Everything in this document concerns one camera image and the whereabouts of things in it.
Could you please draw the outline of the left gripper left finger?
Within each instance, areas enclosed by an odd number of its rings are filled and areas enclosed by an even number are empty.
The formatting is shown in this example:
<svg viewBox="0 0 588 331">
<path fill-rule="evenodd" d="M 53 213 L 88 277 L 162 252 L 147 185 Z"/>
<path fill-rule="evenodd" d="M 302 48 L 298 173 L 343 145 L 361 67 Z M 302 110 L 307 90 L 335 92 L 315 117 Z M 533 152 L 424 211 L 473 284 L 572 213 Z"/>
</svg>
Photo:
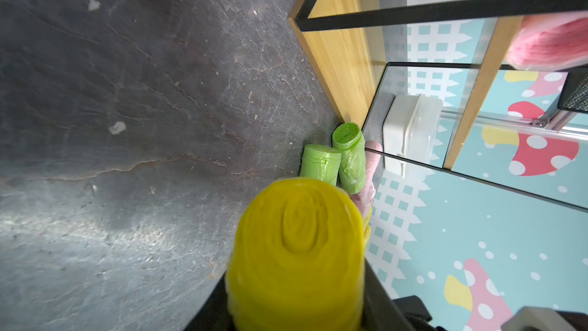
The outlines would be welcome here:
<svg viewBox="0 0 588 331">
<path fill-rule="evenodd" d="M 224 330 L 234 331 L 234 323 L 228 310 L 225 274 L 222 275 L 204 305 L 191 319 L 184 331 Z"/>
</svg>

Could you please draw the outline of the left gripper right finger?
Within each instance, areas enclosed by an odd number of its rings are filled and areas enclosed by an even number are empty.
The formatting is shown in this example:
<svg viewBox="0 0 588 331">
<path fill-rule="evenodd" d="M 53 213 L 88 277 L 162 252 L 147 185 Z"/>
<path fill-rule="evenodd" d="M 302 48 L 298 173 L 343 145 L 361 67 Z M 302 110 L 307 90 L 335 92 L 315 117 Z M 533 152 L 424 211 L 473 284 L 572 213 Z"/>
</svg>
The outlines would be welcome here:
<svg viewBox="0 0 588 331">
<path fill-rule="evenodd" d="M 377 275 L 364 261 L 364 311 L 363 330 L 414 330 L 408 319 L 402 314 L 393 300 L 388 296 Z"/>
</svg>

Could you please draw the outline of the wooden three-tier shelf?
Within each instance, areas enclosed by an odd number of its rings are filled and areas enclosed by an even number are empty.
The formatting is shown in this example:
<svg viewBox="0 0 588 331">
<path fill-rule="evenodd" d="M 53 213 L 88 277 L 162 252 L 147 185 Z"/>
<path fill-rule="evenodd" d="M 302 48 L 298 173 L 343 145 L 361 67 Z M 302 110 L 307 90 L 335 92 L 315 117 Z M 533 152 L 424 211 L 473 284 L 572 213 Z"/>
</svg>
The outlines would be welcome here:
<svg viewBox="0 0 588 331">
<path fill-rule="evenodd" d="M 528 15 L 587 0 L 298 0 L 289 21 L 335 113 L 383 147 L 394 98 L 443 102 L 430 164 L 401 162 L 521 196 L 587 207 L 587 114 L 557 108 L 573 70 L 505 61 Z"/>
</svg>

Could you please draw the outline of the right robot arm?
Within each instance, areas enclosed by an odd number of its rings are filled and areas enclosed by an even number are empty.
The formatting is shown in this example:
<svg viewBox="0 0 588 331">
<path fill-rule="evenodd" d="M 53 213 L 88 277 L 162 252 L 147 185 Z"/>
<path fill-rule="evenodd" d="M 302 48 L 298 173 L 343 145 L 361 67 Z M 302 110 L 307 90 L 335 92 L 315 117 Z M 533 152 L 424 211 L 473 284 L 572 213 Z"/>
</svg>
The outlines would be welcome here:
<svg viewBox="0 0 588 331">
<path fill-rule="evenodd" d="M 524 306 L 496 321 L 471 318 L 465 311 L 430 312 L 417 296 L 393 300 L 417 330 L 586 330 L 587 314 L 552 308 Z"/>
</svg>

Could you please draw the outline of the green roll centre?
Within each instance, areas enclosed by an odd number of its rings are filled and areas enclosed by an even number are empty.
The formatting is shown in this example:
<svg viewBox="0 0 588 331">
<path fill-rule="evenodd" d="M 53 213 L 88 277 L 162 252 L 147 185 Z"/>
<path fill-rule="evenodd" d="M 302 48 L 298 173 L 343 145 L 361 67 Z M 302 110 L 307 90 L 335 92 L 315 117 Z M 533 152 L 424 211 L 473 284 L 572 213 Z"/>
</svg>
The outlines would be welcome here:
<svg viewBox="0 0 588 331">
<path fill-rule="evenodd" d="M 303 150 L 300 177 L 318 179 L 336 185 L 341 153 L 332 147 L 308 144 Z"/>
</svg>

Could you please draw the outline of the white plastic storage box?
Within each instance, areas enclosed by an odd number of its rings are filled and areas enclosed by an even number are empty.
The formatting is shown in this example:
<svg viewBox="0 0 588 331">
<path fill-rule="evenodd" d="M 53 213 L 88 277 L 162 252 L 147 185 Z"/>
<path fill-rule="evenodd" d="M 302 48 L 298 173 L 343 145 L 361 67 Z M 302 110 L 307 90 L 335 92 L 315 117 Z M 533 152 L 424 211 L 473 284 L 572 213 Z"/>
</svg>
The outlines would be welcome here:
<svg viewBox="0 0 588 331">
<path fill-rule="evenodd" d="M 443 102 L 434 97 L 399 95 L 394 98 L 382 127 L 384 168 L 404 179 L 422 182 L 427 170 L 392 156 L 430 164 Z"/>
</svg>

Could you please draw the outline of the yellow roll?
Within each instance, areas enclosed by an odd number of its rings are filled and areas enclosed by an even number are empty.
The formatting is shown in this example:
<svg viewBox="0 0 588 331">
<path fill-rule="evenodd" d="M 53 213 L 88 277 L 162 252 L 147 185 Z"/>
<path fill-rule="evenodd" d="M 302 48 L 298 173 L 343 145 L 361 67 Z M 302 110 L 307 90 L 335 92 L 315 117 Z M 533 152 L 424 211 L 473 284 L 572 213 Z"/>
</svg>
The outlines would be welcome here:
<svg viewBox="0 0 588 331">
<path fill-rule="evenodd" d="M 363 218 L 341 188 L 276 181 L 249 204 L 225 274 L 238 330 L 358 330 L 364 309 Z"/>
</svg>

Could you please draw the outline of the green roll near shelf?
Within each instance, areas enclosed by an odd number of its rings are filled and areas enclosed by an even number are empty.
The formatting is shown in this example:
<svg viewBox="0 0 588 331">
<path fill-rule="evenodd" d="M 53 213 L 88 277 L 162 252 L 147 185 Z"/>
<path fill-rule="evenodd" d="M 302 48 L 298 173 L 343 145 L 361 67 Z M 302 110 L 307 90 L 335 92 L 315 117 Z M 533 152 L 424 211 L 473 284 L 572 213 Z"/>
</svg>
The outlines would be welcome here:
<svg viewBox="0 0 588 331">
<path fill-rule="evenodd" d="M 339 180 L 350 195 L 363 190 L 366 179 L 365 140 L 358 124 L 345 123 L 332 134 L 332 145 L 341 153 Z"/>
</svg>

